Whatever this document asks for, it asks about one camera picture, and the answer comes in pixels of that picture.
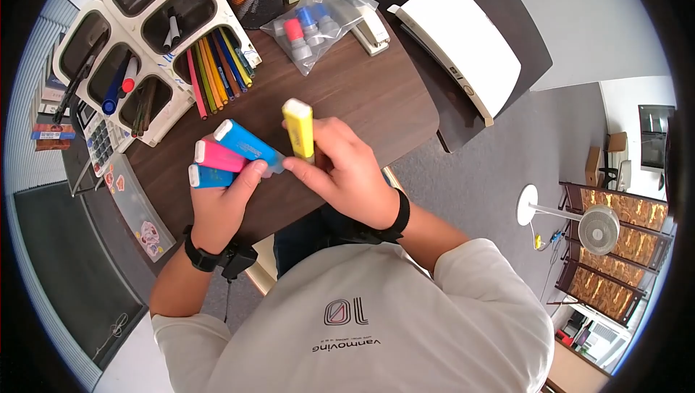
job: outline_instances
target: fan stand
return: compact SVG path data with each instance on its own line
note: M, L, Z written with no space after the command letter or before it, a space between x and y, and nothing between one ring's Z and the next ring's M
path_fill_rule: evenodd
M539 206L538 204L538 189L533 184L526 185L519 194L517 201L517 223L526 225L531 222L536 212L561 216L567 219L579 221L582 216L573 214L564 210L553 209L551 207Z

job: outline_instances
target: fan base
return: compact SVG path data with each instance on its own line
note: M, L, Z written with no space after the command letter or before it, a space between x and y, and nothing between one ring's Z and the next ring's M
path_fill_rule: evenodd
M517 223L526 225L531 222L536 210L530 205L538 204L538 189L535 185L528 184L522 190L517 201Z

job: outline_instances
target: calculator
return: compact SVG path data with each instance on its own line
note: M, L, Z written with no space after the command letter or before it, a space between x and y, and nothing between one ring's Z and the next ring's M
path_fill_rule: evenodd
M113 154L124 152L133 142L133 137L87 104L80 108L79 118L94 174L100 178L109 170Z

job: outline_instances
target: red marker cap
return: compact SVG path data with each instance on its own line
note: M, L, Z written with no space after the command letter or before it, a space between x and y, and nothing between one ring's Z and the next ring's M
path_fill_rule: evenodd
M287 39L289 41L304 39L304 33L302 32L302 26L300 25L299 19L289 19L285 21L285 24L282 26L285 28L285 34L287 34Z
M121 88L126 93L132 92L133 88L135 88L135 80L131 77L127 77L126 79L123 80L123 83L121 84Z

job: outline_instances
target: yellow highlighter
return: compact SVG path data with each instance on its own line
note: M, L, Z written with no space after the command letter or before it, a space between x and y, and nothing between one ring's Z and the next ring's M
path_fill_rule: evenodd
M295 156L313 164L313 110L306 103L291 98L282 106L282 115Z

